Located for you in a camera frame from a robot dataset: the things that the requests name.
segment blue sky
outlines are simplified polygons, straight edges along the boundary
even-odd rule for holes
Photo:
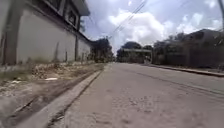
[[[84,34],[92,39],[110,36],[144,0],[86,0],[90,17],[83,17]],[[145,0],[147,4],[134,14],[110,39],[113,51],[126,41],[153,44],[178,32],[191,33],[202,28],[220,29],[221,13],[217,0]]]

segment concrete wall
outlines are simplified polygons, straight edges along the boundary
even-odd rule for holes
[[[51,61],[57,43],[59,43],[58,58],[64,61],[67,51],[68,61],[74,60],[75,41],[76,37],[73,34],[42,14],[26,8],[21,18],[17,62],[26,62],[28,58]],[[79,39],[79,55],[89,52],[89,46]]]
[[[11,0],[0,0],[0,38]]]
[[[78,39],[78,43],[78,58],[86,60],[91,52],[91,48],[88,44],[84,43],[84,39],[82,38]]]

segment cloud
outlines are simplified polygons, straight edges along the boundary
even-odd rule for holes
[[[213,20],[212,27],[214,27],[215,29],[220,29],[222,27],[222,21],[221,20]]]
[[[190,19],[185,15],[180,25],[177,26],[177,32],[191,33],[197,31],[203,17],[201,13],[194,13]]]
[[[132,5],[132,1],[129,1],[129,2],[128,2],[128,6],[131,6],[131,5]]]
[[[124,24],[123,29],[120,31],[120,33],[125,35],[124,38],[126,41],[133,40],[142,45],[152,44],[156,40],[162,40],[167,37],[166,30],[172,29],[174,26],[171,21],[166,21],[165,23],[159,22],[149,12],[132,14],[125,10],[119,10],[116,16],[109,16],[108,20],[117,27],[130,15],[133,15],[132,20]]]
[[[216,1],[217,0],[204,0],[204,3],[209,6],[209,8],[214,8],[216,6]]]

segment asphalt road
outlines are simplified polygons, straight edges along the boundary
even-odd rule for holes
[[[109,64],[54,128],[223,128],[224,79]]]

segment curb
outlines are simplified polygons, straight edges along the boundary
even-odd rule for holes
[[[71,105],[74,100],[85,91],[86,88],[100,75],[100,71],[92,74],[74,88],[67,91],[50,104],[42,108],[39,112],[18,124],[15,128],[45,128],[51,123],[52,119],[61,111]]]
[[[180,69],[180,68],[171,68],[171,67],[156,66],[156,65],[145,65],[145,66],[155,67],[155,68],[162,68],[162,69],[168,69],[168,70],[174,70],[174,71],[181,71],[181,72],[188,72],[188,73],[194,73],[194,74],[199,74],[199,75],[206,75],[206,76],[213,76],[213,77],[224,78],[224,74],[221,74],[221,73],[212,73],[212,72],[206,72],[206,71],[197,71],[197,70],[188,70],[188,69]]]

